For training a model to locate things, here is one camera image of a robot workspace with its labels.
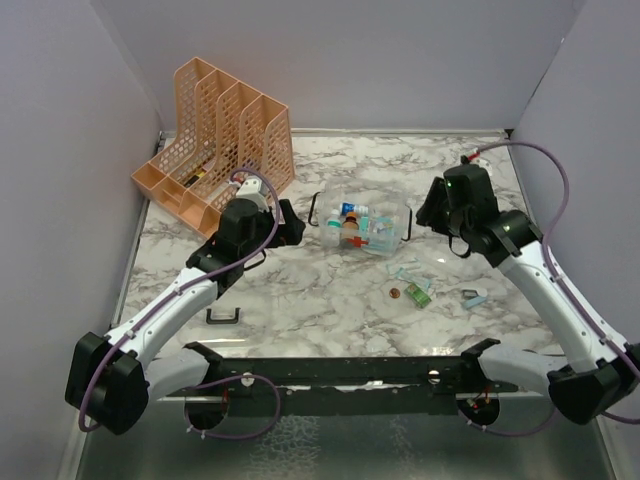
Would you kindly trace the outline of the clear teal blister packs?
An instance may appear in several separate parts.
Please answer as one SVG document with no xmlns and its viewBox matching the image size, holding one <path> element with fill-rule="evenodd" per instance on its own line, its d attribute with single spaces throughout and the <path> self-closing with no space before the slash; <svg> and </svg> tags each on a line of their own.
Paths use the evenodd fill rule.
<svg viewBox="0 0 640 480">
<path fill-rule="evenodd" d="M 359 226 L 363 250 L 379 255 L 391 255 L 395 251 L 396 228 L 392 218 L 363 216 Z"/>
</svg>

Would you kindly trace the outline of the brown bottle orange cap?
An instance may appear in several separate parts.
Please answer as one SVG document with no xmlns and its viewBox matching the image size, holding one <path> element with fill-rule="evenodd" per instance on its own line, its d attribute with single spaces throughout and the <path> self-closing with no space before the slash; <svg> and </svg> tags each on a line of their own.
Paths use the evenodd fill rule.
<svg viewBox="0 0 640 480">
<path fill-rule="evenodd" d="M 348 212 L 342 224 L 342 233 L 345 237 L 352 238 L 359 231 L 358 216 L 354 212 Z"/>
</svg>

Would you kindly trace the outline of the blue labelled small bottle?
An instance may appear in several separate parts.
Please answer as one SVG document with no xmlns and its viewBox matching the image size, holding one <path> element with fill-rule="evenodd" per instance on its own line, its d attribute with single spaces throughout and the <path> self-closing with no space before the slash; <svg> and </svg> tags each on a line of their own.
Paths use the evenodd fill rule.
<svg viewBox="0 0 640 480">
<path fill-rule="evenodd" d="M 340 207 L 340 215 L 347 216 L 350 213 L 358 217 L 368 216 L 369 207 L 367 205 L 362 205 L 362 204 L 343 202 Z"/>
</svg>

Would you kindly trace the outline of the clear teal sachet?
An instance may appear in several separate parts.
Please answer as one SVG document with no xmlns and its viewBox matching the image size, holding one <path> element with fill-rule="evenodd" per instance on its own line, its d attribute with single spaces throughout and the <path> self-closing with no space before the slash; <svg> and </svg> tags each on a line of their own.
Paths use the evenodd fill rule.
<svg viewBox="0 0 640 480">
<path fill-rule="evenodd" d="M 387 274 L 396 280 L 414 283 L 425 291 L 431 286 L 431 280 L 425 276 L 423 265 L 417 258 L 403 263 L 387 263 L 385 267 Z"/>
</svg>

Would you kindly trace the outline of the clear plastic medicine box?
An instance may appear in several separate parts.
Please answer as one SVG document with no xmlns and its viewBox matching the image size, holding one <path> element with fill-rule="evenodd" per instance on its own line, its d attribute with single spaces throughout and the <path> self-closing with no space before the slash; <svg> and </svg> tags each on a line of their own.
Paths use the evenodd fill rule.
<svg viewBox="0 0 640 480">
<path fill-rule="evenodd" d="M 393 182 L 336 177 L 316 192 L 307 222 L 326 249 L 361 250 L 390 257 L 411 240 L 413 210 Z"/>
</svg>

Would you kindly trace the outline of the green small medicine box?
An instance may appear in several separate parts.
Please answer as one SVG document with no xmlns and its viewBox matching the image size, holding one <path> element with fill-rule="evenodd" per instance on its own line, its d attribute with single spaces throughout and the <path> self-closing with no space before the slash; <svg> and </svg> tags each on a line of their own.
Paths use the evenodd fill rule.
<svg viewBox="0 0 640 480">
<path fill-rule="evenodd" d="M 415 283 L 410 283 L 404 293 L 418 308 L 424 308 L 431 303 L 431 297 L 428 293 Z"/>
</svg>

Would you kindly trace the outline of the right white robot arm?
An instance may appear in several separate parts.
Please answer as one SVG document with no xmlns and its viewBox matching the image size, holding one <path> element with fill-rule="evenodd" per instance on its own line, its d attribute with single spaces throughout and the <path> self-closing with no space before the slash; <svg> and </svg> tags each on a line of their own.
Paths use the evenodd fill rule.
<svg viewBox="0 0 640 480">
<path fill-rule="evenodd" d="M 611 327 L 546 250 L 520 210 L 502 211 L 488 172 L 476 164 L 433 180 L 416 214 L 420 226 L 461 239 L 511 281 L 551 330 L 563 354 L 535 354 L 484 340 L 464 352 L 461 383 L 481 391 L 507 382 L 546 396 L 569 421 L 585 425 L 639 383 L 639 347 Z"/>
</svg>

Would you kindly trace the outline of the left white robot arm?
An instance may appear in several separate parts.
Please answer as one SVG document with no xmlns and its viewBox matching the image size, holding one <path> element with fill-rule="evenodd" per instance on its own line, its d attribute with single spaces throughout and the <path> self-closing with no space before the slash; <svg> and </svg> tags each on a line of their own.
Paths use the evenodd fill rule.
<svg viewBox="0 0 640 480">
<path fill-rule="evenodd" d="M 218 230 L 187 260 L 178 277 L 133 319 L 76 344 L 66 402 L 79 411 L 79 427 L 120 435 L 149 403 L 183 389 L 206 395 L 220 385 L 215 353 L 193 344 L 166 358 L 157 355 L 194 315 L 208 308 L 267 249 L 297 245 L 305 229 L 289 200 L 260 210 L 248 199 L 224 209 Z"/>
</svg>

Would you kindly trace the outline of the light blue clip item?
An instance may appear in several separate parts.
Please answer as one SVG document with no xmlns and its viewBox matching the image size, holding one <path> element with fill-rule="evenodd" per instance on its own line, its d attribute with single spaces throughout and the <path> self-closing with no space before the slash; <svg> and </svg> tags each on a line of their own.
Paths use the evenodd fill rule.
<svg viewBox="0 0 640 480">
<path fill-rule="evenodd" d="M 467 288 L 462 290 L 462 306 L 465 309 L 472 309 L 483 304 L 488 298 L 487 290 L 483 288 Z"/>
</svg>

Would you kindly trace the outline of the peach plastic file organizer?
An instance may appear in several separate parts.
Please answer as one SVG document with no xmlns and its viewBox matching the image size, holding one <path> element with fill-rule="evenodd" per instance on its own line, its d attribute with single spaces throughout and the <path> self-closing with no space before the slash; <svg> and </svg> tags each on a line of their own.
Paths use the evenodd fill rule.
<svg viewBox="0 0 640 480">
<path fill-rule="evenodd" d="M 203 238 L 234 196 L 229 181 L 249 168 L 278 192 L 294 179 L 288 107 L 194 57 L 173 77 L 174 140 L 137 169 L 140 191 Z"/>
</svg>

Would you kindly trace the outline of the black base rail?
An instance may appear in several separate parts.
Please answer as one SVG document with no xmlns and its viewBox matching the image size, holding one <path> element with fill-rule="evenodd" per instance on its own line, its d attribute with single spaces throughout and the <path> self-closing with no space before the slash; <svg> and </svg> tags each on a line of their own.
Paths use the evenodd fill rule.
<svg viewBox="0 0 640 480">
<path fill-rule="evenodd" d="M 232 416 L 266 416 L 279 392 L 283 416 L 355 416 L 424 413 L 455 415 L 458 397 L 514 393 L 486 379 L 461 356 L 224 358 L 193 342 L 209 362 L 203 380 L 176 395 L 218 396 Z"/>
</svg>

